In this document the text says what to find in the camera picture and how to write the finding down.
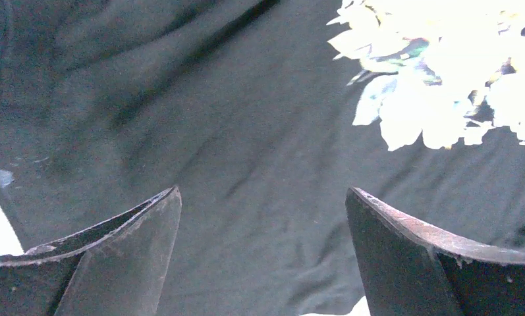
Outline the black floral t-shirt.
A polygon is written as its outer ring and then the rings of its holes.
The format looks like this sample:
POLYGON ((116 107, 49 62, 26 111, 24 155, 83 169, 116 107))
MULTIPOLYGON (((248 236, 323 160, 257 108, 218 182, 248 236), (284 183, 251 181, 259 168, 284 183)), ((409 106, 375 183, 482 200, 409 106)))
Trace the black floral t-shirt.
POLYGON ((525 251, 525 146, 388 151, 353 126, 339 1, 0 1, 0 204, 23 248, 165 188, 183 210, 159 315, 348 313, 345 197, 525 251))

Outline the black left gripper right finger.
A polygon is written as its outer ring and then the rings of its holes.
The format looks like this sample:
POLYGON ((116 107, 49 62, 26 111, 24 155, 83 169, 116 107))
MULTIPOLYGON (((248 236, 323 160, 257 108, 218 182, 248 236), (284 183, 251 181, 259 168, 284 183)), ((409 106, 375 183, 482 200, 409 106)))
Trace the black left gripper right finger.
POLYGON ((351 188, 346 213, 372 315, 525 315, 525 253, 479 243, 351 188))

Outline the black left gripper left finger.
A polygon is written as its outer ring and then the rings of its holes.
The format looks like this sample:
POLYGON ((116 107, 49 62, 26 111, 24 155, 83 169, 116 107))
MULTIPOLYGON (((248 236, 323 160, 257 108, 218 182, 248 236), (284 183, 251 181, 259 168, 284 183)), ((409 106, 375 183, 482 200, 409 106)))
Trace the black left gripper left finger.
POLYGON ((155 315, 179 227, 177 187, 19 256, 0 257, 0 315, 155 315))

